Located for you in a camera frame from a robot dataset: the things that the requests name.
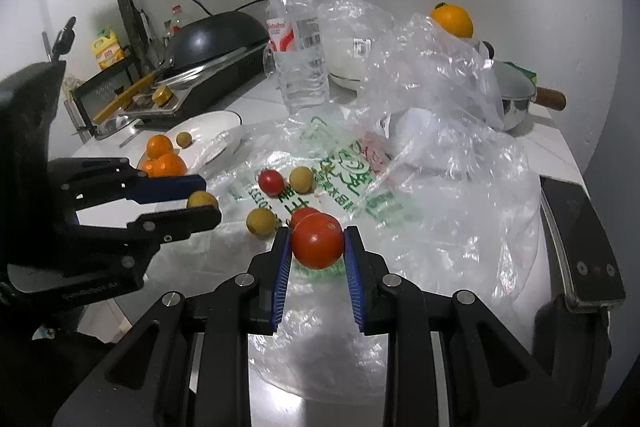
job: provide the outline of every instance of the cherry tomato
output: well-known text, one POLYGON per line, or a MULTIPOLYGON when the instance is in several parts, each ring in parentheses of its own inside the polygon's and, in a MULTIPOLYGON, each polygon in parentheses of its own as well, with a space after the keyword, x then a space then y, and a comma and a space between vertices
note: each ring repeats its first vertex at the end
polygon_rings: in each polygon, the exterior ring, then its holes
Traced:
POLYGON ((344 251, 342 227, 334 216, 316 212, 302 219, 291 232, 291 249, 300 264, 321 270, 340 259, 344 251))
POLYGON ((291 230, 295 229, 296 225, 305 219, 306 216, 310 216, 311 214, 315 214, 316 212, 320 212, 320 210, 316 210, 312 206, 301 206, 294 210, 293 214, 291 214, 290 227, 291 230))
POLYGON ((284 190, 284 178, 278 171, 265 169, 258 175, 258 187, 267 196, 274 198, 284 190))

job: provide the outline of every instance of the cooking pot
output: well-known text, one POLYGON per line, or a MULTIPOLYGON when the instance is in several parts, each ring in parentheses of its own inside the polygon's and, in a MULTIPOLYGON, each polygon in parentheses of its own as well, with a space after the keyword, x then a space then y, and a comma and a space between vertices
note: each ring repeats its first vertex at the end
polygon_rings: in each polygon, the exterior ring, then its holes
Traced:
POLYGON ((525 119, 530 102, 556 111, 566 107, 566 97, 562 92, 536 87, 524 73, 510 64, 494 60, 494 73, 502 97, 505 131, 513 129, 525 119))

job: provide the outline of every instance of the kitchen counter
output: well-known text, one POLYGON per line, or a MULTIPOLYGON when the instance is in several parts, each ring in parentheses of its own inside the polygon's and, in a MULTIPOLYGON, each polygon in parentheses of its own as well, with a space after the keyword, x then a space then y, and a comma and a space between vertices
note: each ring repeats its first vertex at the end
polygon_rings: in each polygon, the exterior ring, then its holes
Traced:
MULTIPOLYGON (((332 85, 332 100, 347 102, 353 95, 340 87, 332 85)), ((252 124, 287 116, 282 97, 274 79, 256 78, 241 90, 217 103, 212 110, 232 110, 241 117, 242 123, 252 124)), ((511 134, 524 146, 529 157, 530 167, 538 174, 584 185, 574 157, 562 134, 546 108, 530 105, 530 115, 511 134)), ((151 130, 138 132, 121 147, 134 129, 127 127, 106 139, 87 142, 74 155, 122 156, 136 165, 145 150, 150 136, 157 134, 151 130)), ((120 200, 88 208, 78 213, 83 225, 103 227, 124 227, 127 221, 135 220, 144 212, 153 212, 156 204, 139 205, 132 201, 120 200)), ((135 293, 116 298, 124 314, 135 322, 166 291, 174 290, 167 283, 147 280, 145 287, 135 293)), ((533 318, 538 309, 550 300, 550 280, 546 256, 546 244, 542 227, 538 240, 538 255, 534 262, 526 286, 513 308, 517 315, 518 327, 514 334, 526 347, 530 348, 533 318)), ((305 400, 294 394, 286 393, 260 379, 257 373, 250 371, 250 391, 252 421, 256 427, 324 426, 333 427, 367 425, 382 423, 383 399, 367 405, 335 405, 305 400)))

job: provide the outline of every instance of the clear plastic bag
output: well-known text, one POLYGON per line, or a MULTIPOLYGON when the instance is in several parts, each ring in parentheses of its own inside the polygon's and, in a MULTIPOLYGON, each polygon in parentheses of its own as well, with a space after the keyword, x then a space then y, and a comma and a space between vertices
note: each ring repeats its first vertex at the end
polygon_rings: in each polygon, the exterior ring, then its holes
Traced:
POLYGON ((395 25, 391 13, 363 0, 329 0, 318 22, 329 73, 352 80, 367 78, 372 47, 395 25))
MULTIPOLYGON (((284 222, 313 206, 356 225, 391 272, 442 295, 470 289, 509 317, 537 253, 540 181, 516 140, 489 127, 502 108, 490 68, 426 16, 395 23, 363 0, 316 2, 323 41, 372 39, 358 99, 220 134, 195 169, 222 223, 162 249, 150 271, 211 291, 271 246, 247 232, 252 208, 284 222), (301 165, 314 172, 312 194, 268 198, 255 180, 301 165)), ((320 271, 293 261, 282 323, 273 337, 251 336, 250 362, 287 391, 363 403, 383 394, 386 337, 358 333, 341 260, 320 271)))
MULTIPOLYGON (((271 246, 246 231, 252 208, 266 206, 286 221, 295 208, 313 206, 345 227, 356 225, 366 248, 425 291, 451 295, 468 288, 498 316, 508 313, 535 258, 540 203, 538 178, 517 142, 472 118, 434 116, 440 139, 449 137, 447 146, 466 158, 460 163, 465 172, 434 169, 417 160, 424 155, 419 133, 392 157, 386 150, 393 149, 393 133, 353 134, 363 111, 329 105, 221 134, 196 165, 220 202, 222 224, 206 241, 192 240, 192 259, 204 261, 164 269, 172 277, 197 271, 199 282, 207 273, 218 282, 222 273, 231 277, 271 246), (263 168, 286 177, 300 165, 314 171, 312 194, 289 190, 268 198, 257 186, 263 168)), ((386 338, 357 330, 342 261, 320 271, 294 261, 278 332, 250 338, 250 362, 265 380, 323 401, 363 403, 379 396, 385 361, 386 338)))
POLYGON ((494 129, 504 127, 491 61, 426 15, 415 13, 385 33, 367 66, 363 102, 385 115, 421 107, 453 118, 466 112, 494 129))

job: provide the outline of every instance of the orange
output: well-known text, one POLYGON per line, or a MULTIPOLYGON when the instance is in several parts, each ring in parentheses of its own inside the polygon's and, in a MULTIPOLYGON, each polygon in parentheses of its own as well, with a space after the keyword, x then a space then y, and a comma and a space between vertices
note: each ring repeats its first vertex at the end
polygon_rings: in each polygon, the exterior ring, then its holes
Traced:
POLYGON ((146 143, 146 155, 156 160, 165 153, 173 152, 174 144, 164 134, 156 134, 146 143))
POLYGON ((154 162, 154 178, 162 176, 184 176, 187 174, 187 165, 177 154, 168 152, 160 156, 154 162))
POLYGON ((155 164, 156 163, 153 160, 144 160, 140 166, 140 170, 146 172, 146 175, 150 178, 153 178, 155 164))
POLYGON ((442 4, 429 15, 450 34, 459 39, 470 39, 474 35, 474 24, 464 8, 455 4, 442 4))

